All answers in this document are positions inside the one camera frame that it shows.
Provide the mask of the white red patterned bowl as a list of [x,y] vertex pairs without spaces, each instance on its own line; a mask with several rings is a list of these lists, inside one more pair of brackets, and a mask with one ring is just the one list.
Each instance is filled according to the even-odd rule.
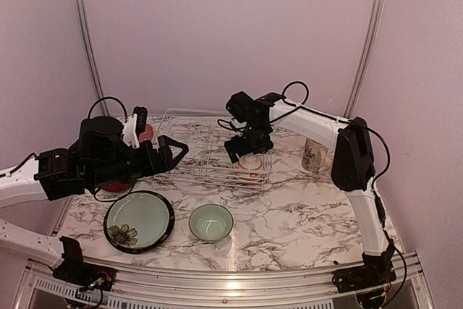
[[263,178],[263,161],[255,154],[242,156],[234,165],[233,174],[239,180],[258,182]]

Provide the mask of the light green floral bowl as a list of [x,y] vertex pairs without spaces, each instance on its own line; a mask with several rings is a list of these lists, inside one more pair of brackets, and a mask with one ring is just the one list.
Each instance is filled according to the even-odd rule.
[[218,204],[197,207],[189,217],[191,233],[203,242],[218,242],[229,236],[234,226],[232,214]]

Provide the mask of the tall seashell ceramic mug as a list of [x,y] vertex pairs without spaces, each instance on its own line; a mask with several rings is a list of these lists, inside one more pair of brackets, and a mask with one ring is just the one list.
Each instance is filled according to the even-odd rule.
[[302,155],[302,168],[318,173],[331,168],[332,151],[324,145],[307,138]]

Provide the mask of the pink dotted scalloped plate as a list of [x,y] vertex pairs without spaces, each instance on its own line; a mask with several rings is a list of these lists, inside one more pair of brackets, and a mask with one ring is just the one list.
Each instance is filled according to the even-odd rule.
[[145,141],[152,141],[154,137],[154,129],[150,124],[146,124],[145,126],[145,131],[141,133],[138,137],[138,140],[140,143],[143,143]]

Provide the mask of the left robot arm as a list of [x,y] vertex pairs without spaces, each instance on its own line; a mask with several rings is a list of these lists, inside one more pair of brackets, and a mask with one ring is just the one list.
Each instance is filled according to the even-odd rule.
[[1,207],[54,201],[175,169],[188,146],[165,135],[155,145],[141,142],[144,130],[135,119],[84,119],[69,148],[31,153],[16,167],[1,171]]

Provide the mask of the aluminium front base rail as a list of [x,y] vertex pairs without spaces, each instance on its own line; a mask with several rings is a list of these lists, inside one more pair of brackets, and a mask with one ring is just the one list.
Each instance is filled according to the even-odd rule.
[[106,262],[114,268],[110,291],[77,294],[78,287],[52,276],[29,261],[22,274],[14,308],[80,307],[101,302],[103,308],[360,308],[359,292],[337,291],[332,278],[340,265],[291,271],[195,271]]

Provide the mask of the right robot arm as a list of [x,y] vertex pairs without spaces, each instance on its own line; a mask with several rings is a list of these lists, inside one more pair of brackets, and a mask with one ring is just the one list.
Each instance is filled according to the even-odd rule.
[[335,117],[286,101],[278,93],[253,99],[245,92],[235,93],[226,110],[241,125],[231,140],[224,143],[231,162],[248,154],[267,153],[273,148],[273,126],[296,132],[333,151],[332,182],[352,205],[360,227],[363,254],[358,279],[373,286],[386,275],[394,254],[394,242],[385,230],[386,213],[376,192],[373,147],[374,133],[364,119]]

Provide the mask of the aluminium frame post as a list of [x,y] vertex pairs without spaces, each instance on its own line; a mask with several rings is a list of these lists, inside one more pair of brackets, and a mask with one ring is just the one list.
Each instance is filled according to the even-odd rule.
[[98,71],[98,65],[93,50],[93,43],[91,40],[90,26],[85,6],[85,0],[75,0],[75,8],[77,12],[77,21],[79,23],[82,44],[85,52],[85,57],[90,70],[90,78],[92,81],[93,89],[96,98],[99,100],[105,96],[103,91],[103,84]]
[[352,84],[352,88],[350,90],[349,97],[347,99],[347,104],[344,109],[344,117],[346,118],[350,118],[354,115],[355,108],[360,99],[362,87],[364,85],[366,75],[367,75],[370,56],[372,54],[375,39],[378,34],[378,29],[381,23],[384,2],[385,0],[373,0],[372,1],[370,17],[368,20],[368,26],[367,26],[361,54],[360,54],[360,59],[357,65],[355,75],[354,75],[354,81]]

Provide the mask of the left aluminium frame post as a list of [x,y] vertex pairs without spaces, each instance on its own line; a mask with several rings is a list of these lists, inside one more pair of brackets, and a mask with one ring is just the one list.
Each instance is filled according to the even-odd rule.
[[85,57],[90,70],[90,78],[92,81],[93,89],[96,98],[99,100],[105,96],[103,91],[103,84],[98,71],[98,65],[93,50],[93,43],[91,40],[90,26],[85,6],[85,0],[75,0],[75,8],[77,12],[77,21],[79,23],[82,44],[85,52]]

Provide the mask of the right aluminium frame post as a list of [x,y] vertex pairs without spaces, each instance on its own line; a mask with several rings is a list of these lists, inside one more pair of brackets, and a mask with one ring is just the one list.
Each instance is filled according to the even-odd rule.
[[364,85],[366,75],[367,75],[370,56],[372,54],[375,39],[378,34],[378,29],[381,23],[384,2],[385,0],[373,0],[372,1],[370,17],[368,20],[368,26],[367,26],[361,54],[360,54],[360,59],[357,65],[355,75],[354,75],[354,81],[352,84],[352,88],[350,90],[349,97],[347,99],[347,104],[344,109],[344,117],[346,118],[350,118],[354,115],[355,108],[360,99],[362,87]]

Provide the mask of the red floral plate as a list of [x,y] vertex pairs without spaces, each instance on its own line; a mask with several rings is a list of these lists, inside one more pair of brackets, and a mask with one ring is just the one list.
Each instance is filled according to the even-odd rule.
[[132,186],[131,183],[122,183],[122,182],[115,182],[110,185],[104,185],[101,187],[102,190],[106,192],[122,192],[127,189],[130,189]]

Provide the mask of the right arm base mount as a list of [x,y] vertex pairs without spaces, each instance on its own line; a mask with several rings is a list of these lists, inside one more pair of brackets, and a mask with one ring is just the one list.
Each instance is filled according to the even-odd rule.
[[338,293],[367,289],[396,280],[396,273],[391,261],[395,253],[393,240],[388,241],[385,251],[379,256],[362,254],[361,266],[342,268],[333,272],[332,283]]

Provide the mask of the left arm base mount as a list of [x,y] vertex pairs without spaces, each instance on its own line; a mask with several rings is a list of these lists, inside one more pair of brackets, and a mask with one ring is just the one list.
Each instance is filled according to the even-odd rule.
[[53,267],[55,278],[80,285],[85,290],[98,285],[103,291],[111,291],[116,276],[114,268],[85,262],[80,244],[75,239],[63,236],[59,241],[63,251],[59,265]]

